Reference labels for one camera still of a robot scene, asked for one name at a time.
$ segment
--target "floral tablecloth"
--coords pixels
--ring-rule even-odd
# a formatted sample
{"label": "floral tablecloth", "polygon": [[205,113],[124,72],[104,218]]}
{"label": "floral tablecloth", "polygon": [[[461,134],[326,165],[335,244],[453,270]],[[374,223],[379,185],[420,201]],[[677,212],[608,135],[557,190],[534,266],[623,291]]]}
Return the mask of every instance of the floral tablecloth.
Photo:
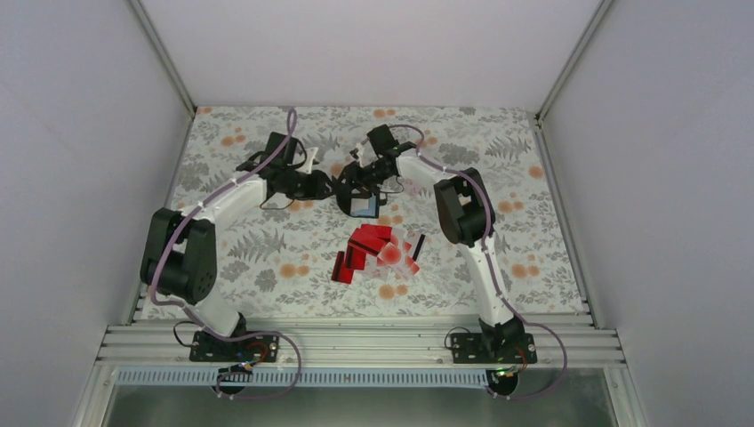
{"label": "floral tablecloth", "polygon": [[[425,130],[423,153],[444,165],[481,172],[496,208],[495,246],[510,298],[524,312],[575,312],[574,281],[533,134],[521,109],[298,108],[295,136],[319,147],[315,168],[338,175],[348,152],[384,123]],[[193,205],[228,179],[236,165],[263,149],[269,133],[285,133],[287,108],[202,107],[191,129],[172,208]],[[401,141],[418,135],[396,130]],[[422,316],[477,313],[474,286],[457,250],[437,223],[431,191],[404,182],[375,220],[349,218],[334,198],[261,210],[218,230],[218,278],[225,297],[249,317]],[[286,205],[275,197],[269,206]],[[365,222],[428,236],[420,273],[387,281],[359,274],[332,282],[337,251]],[[145,302],[146,318],[182,317]]]}

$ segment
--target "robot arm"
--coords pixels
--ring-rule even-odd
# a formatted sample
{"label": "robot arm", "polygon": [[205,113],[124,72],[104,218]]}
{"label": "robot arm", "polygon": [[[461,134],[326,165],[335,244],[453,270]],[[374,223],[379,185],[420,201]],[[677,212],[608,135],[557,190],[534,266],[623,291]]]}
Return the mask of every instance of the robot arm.
{"label": "robot arm", "polygon": [[[464,214],[463,206],[461,206],[458,200],[458,193],[454,185],[458,182],[458,178],[450,173],[443,173],[432,169],[423,163],[414,151],[405,152],[397,158],[397,171],[400,176],[410,179],[423,188],[435,189],[440,226],[445,237],[451,243],[456,244],[463,259],[466,261],[466,265],[469,267],[471,281],[474,283],[477,291],[479,317],[482,322],[493,326],[495,324],[504,324],[514,318],[513,313],[502,303],[500,296],[495,294],[492,272],[487,265],[485,253],[483,253],[482,249],[482,247],[486,247],[486,251],[494,261],[495,265],[492,270],[497,274],[497,283],[503,283],[500,268],[497,265],[494,237],[467,237],[462,231],[464,228],[458,226],[463,217],[468,214]],[[469,170],[468,172],[475,178],[479,176],[475,170]],[[487,197],[487,195],[478,195],[478,197]],[[478,225],[481,225],[482,228],[479,232],[483,232],[484,223],[481,222]],[[508,299],[506,289],[502,288],[501,290],[502,297]]]}
{"label": "robot arm", "polygon": [[[260,155],[269,155],[284,137],[272,133],[266,150],[241,164],[225,184],[232,186],[232,189],[207,205],[199,204],[200,211],[194,215],[177,242],[178,245],[186,243],[183,252],[177,249],[171,251],[157,283],[160,294],[168,296],[188,311],[191,317],[225,337],[245,333],[245,319],[214,286],[217,277],[215,230],[227,228],[250,208],[261,205],[268,199],[268,194],[282,192],[297,199],[322,199],[332,195],[327,176],[319,171],[312,173],[317,148],[306,149],[306,160],[297,164],[298,167],[292,167],[295,147],[300,144],[295,138],[291,138],[289,149],[281,153],[281,158],[271,162],[271,166],[262,174],[239,180],[244,175],[242,171],[251,170],[254,160]],[[180,211],[162,208],[152,216],[140,269],[140,278],[144,283],[151,282],[157,261],[178,223],[196,208],[196,205]]]}

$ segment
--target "gray wall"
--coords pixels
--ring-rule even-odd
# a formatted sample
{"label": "gray wall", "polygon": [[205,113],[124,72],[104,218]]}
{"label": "gray wall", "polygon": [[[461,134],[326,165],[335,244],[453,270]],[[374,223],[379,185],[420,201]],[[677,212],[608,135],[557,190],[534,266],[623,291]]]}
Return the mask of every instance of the gray wall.
{"label": "gray wall", "polygon": [[529,109],[599,3],[142,2],[199,105]]}
{"label": "gray wall", "polygon": [[753,20],[752,2],[618,1],[546,118],[651,425],[754,418]]}
{"label": "gray wall", "polygon": [[126,1],[3,1],[0,40],[0,424],[68,425],[188,113]]}

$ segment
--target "enclosure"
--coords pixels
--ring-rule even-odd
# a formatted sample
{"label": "enclosure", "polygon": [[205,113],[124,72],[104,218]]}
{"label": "enclosure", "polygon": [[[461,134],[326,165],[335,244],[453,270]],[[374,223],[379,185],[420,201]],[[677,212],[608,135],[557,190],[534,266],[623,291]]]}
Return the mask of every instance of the enclosure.
{"label": "enclosure", "polygon": [[[753,12],[6,2],[0,363],[24,375],[4,376],[4,424],[748,424]],[[342,176],[381,158],[353,154],[381,125],[415,126],[391,132],[483,177],[491,274],[536,363],[458,363],[447,344],[480,328],[480,273],[446,238],[432,188],[396,177],[375,218],[276,194],[217,229],[213,292],[301,351],[275,342],[274,362],[222,383],[248,397],[296,382],[286,396],[217,399],[231,364],[192,361],[176,340],[191,347],[197,326],[176,326],[184,310],[140,279],[153,213],[202,212],[270,133]],[[419,272],[334,279],[364,224],[421,235]],[[720,366],[734,374],[707,368]],[[511,396],[533,399],[485,392],[508,370]]]}

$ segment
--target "wire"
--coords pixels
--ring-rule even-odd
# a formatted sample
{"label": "wire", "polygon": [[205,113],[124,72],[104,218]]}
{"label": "wire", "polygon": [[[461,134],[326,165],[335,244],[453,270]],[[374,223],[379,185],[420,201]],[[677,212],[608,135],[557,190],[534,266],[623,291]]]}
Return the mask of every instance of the wire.
{"label": "wire", "polygon": [[[163,269],[165,264],[167,263],[167,259],[170,256],[170,252],[172,251],[172,248],[175,246],[175,242],[178,241],[178,237],[180,234],[186,229],[186,227],[189,225],[189,222],[199,214],[199,212],[202,211],[204,206],[210,205],[213,200],[215,200],[217,197],[222,196],[226,192],[230,191],[231,189],[235,188],[237,184],[246,182],[250,180],[254,175],[257,174],[260,170],[262,170],[265,166],[267,166],[273,158],[275,158],[281,151],[283,151],[283,148],[288,144],[288,141],[291,140],[291,137],[293,135],[293,131],[296,129],[296,120],[298,119],[298,113],[296,113],[296,109],[289,109],[288,110],[288,116],[285,120],[285,127],[288,130],[288,134],[283,138],[283,140],[280,142],[280,145],[277,146],[275,151],[273,151],[267,158],[262,160],[261,163],[259,163],[256,167],[252,169],[251,172],[246,173],[242,175],[240,178],[238,178],[235,181],[230,181],[226,183],[225,185],[222,185],[218,189],[216,189],[214,192],[210,193],[209,196],[207,196],[202,203],[198,204],[194,209],[191,210],[186,216],[183,217],[183,220],[180,221],[178,224],[178,227],[175,228],[175,231],[172,233],[170,238],[168,239],[167,243],[165,244],[164,250],[162,255],[160,256],[159,261],[157,262],[157,266],[155,267],[155,272],[152,276],[152,280],[149,283],[149,299],[152,301],[153,304],[156,306],[170,306],[174,305],[176,307],[179,307],[183,309],[183,312],[186,313],[186,316],[193,321],[197,326],[201,327],[202,330],[204,330],[206,333],[211,335],[212,337],[224,341],[224,342],[238,342],[238,341],[245,341],[249,338],[254,338],[257,336],[265,336],[265,335],[271,335],[276,336],[278,338],[281,338],[285,341],[287,341],[289,344],[291,344],[291,348],[293,348],[293,352],[296,353],[296,376],[293,378],[293,381],[282,391],[279,393],[273,393],[266,396],[249,396],[245,398],[240,399],[252,399],[252,400],[260,400],[260,399],[273,399],[278,398],[281,396],[284,396],[288,392],[290,392],[293,387],[299,382],[301,379],[301,352],[299,351],[299,348],[296,346],[296,343],[293,342],[290,338],[288,338],[287,335],[281,334],[276,331],[264,331],[264,332],[254,332],[251,334],[245,334],[237,337],[228,337],[223,336],[221,334],[216,333],[213,331],[208,325],[206,325],[205,322],[202,321],[201,318],[197,317],[190,309],[186,306],[186,304],[182,301],[177,301],[174,299],[166,299],[163,301],[160,301],[157,299],[157,283],[159,283],[160,276],[163,273]],[[226,393],[222,393],[220,391],[220,388],[218,386],[218,396],[226,396],[231,399],[231,395],[228,395]]]}
{"label": "wire", "polygon": [[448,331],[448,333],[447,333],[447,334],[445,334],[445,339],[443,340],[443,345],[444,345],[444,346],[445,346],[445,348],[446,348],[446,349],[448,349],[448,350],[453,350],[453,347],[450,347],[450,346],[448,346],[448,345],[447,345],[447,339],[448,339],[448,337],[450,337],[450,333],[451,333],[452,331],[456,330],[456,329],[463,329],[464,331],[466,331],[466,333],[467,333],[467,334],[471,334],[471,331],[469,331],[469,330],[468,330],[467,328],[465,328],[465,327],[463,327],[463,326],[456,326],[456,327],[454,327],[453,329],[449,330],[449,331]]}
{"label": "wire", "polygon": [[518,351],[518,354],[521,356],[521,370],[518,371],[519,374],[526,371],[526,367],[529,366],[529,363],[526,361],[526,355],[524,354],[524,351],[520,348],[516,347],[516,350]]}
{"label": "wire", "polygon": [[194,322],[192,322],[191,320],[182,320],[182,321],[180,321],[180,322],[178,322],[178,323],[176,323],[175,325],[172,326],[172,336],[175,337],[175,341],[177,341],[178,344],[180,344],[183,347],[192,348],[193,345],[186,344],[185,342],[183,342],[180,339],[180,337],[178,336],[178,331],[175,330],[176,327],[181,326],[181,325],[194,325],[194,326],[196,326],[197,324],[194,323]]}
{"label": "wire", "polygon": [[[425,156],[423,156],[420,153],[419,147],[424,142],[424,132],[422,132],[421,129],[419,129],[418,127],[413,126],[413,125],[390,125],[389,127],[390,128],[396,128],[396,127],[398,127],[398,128],[411,129],[411,130],[414,130],[414,131],[418,132],[419,135],[421,136],[421,139],[419,140],[419,143],[416,144],[416,149],[415,149],[416,150],[416,156],[422,162],[424,162],[424,164],[428,165],[429,167],[431,167],[431,168],[433,168],[435,170],[438,170],[438,171],[442,171],[442,172],[446,172],[446,173],[451,173],[453,175],[460,176],[464,181],[466,181],[466,182],[469,183],[469,185],[479,195],[479,199],[481,199],[482,205],[485,208],[485,233],[482,236],[484,236],[484,237],[489,236],[490,232],[492,231],[492,228],[493,228],[492,208],[490,207],[490,203],[487,200],[487,197],[484,197],[485,192],[482,190],[482,188],[479,186],[479,184],[476,181],[472,180],[471,177],[468,176],[467,174],[465,174],[464,172],[462,172],[462,171],[456,171],[454,169],[450,169],[450,168],[447,168],[447,167],[443,167],[440,164],[437,164],[437,163],[429,160]],[[564,375],[566,373],[566,369],[568,368],[568,353],[566,351],[566,345],[563,344],[563,340],[560,338],[560,335],[556,334],[555,331],[553,331],[549,326],[544,325],[542,323],[535,323],[535,322],[529,322],[529,321],[527,321],[524,318],[524,316],[522,316],[521,313],[519,313],[516,310],[516,308],[514,308],[510,304],[510,302],[508,302],[508,300],[503,297],[503,293],[502,293],[502,290],[500,288],[500,284],[497,283],[497,277],[496,277],[497,275],[495,274],[496,272],[494,270],[494,265],[495,264],[493,263],[492,257],[490,256],[489,252],[487,251],[487,243],[485,241],[485,238],[482,238],[482,252],[485,253],[485,258],[487,260],[487,267],[490,269],[490,276],[492,276],[492,280],[493,280],[493,285],[494,285],[494,288],[495,288],[495,292],[500,297],[502,303],[505,304],[505,307],[508,310],[510,310],[510,312],[513,313],[514,316],[516,316],[517,318],[519,318],[521,320],[521,323],[523,323],[524,325],[539,327],[540,329],[544,329],[545,331],[547,331],[550,335],[552,335],[553,338],[555,338],[555,341],[557,341],[557,345],[560,346],[560,350],[563,352],[563,367],[560,369],[560,372],[557,374],[557,378],[555,378],[555,381],[553,381],[549,386],[545,387],[541,391],[537,391],[535,393],[532,393],[532,394],[529,394],[529,395],[526,395],[526,396],[516,396],[516,397],[505,396],[505,399],[506,400],[529,400],[529,399],[535,399],[535,398],[539,398],[541,396],[544,396],[544,395],[552,392],[553,390],[555,390],[555,387],[561,381],[563,381]],[[486,390],[487,390],[488,393],[490,393],[491,395],[493,395],[494,398],[497,398],[497,393],[495,393],[489,387],[485,387],[485,388],[486,388]]]}
{"label": "wire", "polygon": [[404,192],[405,187],[403,186],[403,183],[398,180],[398,178],[400,178],[400,177],[399,176],[396,177],[396,184],[400,185],[400,187],[401,187],[401,189],[399,191],[383,191],[383,190],[380,190],[380,193],[382,193],[382,194],[400,194],[400,193]]}
{"label": "wire", "polygon": [[255,362],[255,364],[262,362],[269,353],[269,346],[264,341],[255,341],[249,343],[249,345],[246,346],[246,349],[249,350],[252,347],[261,347],[260,358]]}
{"label": "wire", "polygon": [[265,203],[269,202],[269,200],[273,198],[274,196],[275,195],[273,194],[272,196],[265,198],[264,201],[260,203],[260,209],[262,211],[284,211],[288,206],[292,205],[293,202],[296,201],[295,198],[292,198],[291,201],[288,202],[288,205],[285,205],[283,207],[262,207]]}

